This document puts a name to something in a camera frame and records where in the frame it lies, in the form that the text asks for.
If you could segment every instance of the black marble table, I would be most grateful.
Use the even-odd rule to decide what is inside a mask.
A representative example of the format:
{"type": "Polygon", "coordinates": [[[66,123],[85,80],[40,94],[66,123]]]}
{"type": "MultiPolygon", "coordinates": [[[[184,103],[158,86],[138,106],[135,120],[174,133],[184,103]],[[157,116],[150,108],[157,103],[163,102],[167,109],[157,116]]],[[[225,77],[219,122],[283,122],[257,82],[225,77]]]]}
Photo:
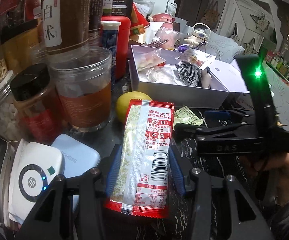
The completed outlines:
{"type": "MultiPolygon", "coordinates": [[[[70,131],[70,136],[93,147],[102,158],[109,156],[114,145],[122,143],[124,133],[123,125],[115,118],[115,102],[124,91],[128,90],[131,90],[131,87],[129,75],[126,74],[125,77],[115,84],[112,92],[112,113],[108,125],[94,133],[70,131]]],[[[200,111],[192,110],[199,118],[202,118],[200,111]]],[[[226,125],[226,123],[217,120],[205,120],[205,122],[208,127],[226,125]]],[[[199,167],[212,176],[224,178],[228,174],[234,175],[247,190],[249,189],[251,181],[245,175],[237,157],[195,157],[197,142],[194,139],[185,139],[181,143],[177,143],[176,146],[181,153],[181,157],[188,158],[193,166],[199,167]]],[[[192,199],[184,199],[176,192],[172,174],[170,174],[168,195],[169,217],[165,219],[151,219],[124,215],[103,209],[103,221],[107,239],[186,239],[191,217],[191,205],[192,199]]],[[[212,239],[217,239],[214,238],[217,234],[217,206],[214,202],[212,206],[211,234],[212,239]]]]}

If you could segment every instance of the open gift box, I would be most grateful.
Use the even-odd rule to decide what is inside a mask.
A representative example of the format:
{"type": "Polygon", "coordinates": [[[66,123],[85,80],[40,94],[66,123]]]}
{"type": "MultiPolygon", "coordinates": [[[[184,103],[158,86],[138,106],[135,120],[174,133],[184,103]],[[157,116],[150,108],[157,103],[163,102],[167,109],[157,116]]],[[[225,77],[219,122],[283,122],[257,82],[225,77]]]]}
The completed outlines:
{"type": "MultiPolygon", "coordinates": [[[[164,84],[147,81],[139,75],[136,67],[137,59],[143,53],[148,53],[157,48],[146,46],[131,46],[132,59],[129,61],[131,86],[133,91],[147,94],[153,100],[172,102],[176,106],[188,106],[195,108],[219,108],[230,94],[248,93],[241,77],[240,71],[232,65],[213,60],[210,64],[211,83],[210,88],[191,87],[179,84],[164,84]]],[[[166,65],[176,70],[176,63],[181,52],[161,49],[161,57],[166,60],[166,65]]]]}

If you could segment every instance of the black and white checkered cloth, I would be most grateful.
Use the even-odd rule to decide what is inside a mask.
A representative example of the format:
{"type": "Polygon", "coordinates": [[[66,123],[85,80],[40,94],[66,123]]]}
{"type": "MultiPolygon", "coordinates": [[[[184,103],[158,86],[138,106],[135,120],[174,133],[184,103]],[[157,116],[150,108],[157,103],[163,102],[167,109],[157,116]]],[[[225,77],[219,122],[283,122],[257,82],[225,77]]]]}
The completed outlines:
{"type": "Polygon", "coordinates": [[[201,87],[201,69],[186,62],[179,61],[176,64],[180,79],[184,81],[186,85],[192,87],[201,87]]]}

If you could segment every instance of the barcode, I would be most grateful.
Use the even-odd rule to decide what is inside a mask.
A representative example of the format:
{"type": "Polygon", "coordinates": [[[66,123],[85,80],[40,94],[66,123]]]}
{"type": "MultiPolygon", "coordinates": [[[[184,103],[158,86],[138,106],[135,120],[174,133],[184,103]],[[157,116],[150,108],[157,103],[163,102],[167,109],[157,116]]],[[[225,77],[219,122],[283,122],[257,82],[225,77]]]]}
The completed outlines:
{"type": "Polygon", "coordinates": [[[151,180],[165,180],[165,171],[168,170],[168,152],[154,152],[155,159],[152,161],[151,180]]]}

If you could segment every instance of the glowing green led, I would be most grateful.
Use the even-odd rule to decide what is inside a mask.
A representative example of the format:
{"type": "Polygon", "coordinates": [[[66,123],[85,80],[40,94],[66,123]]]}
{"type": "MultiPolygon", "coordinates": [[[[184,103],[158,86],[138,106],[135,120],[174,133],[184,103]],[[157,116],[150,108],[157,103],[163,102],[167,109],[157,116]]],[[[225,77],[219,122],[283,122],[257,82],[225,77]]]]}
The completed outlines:
{"type": "Polygon", "coordinates": [[[257,68],[256,71],[255,71],[255,76],[256,76],[256,78],[260,78],[261,75],[262,75],[261,69],[260,69],[260,68],[257,68]]]}

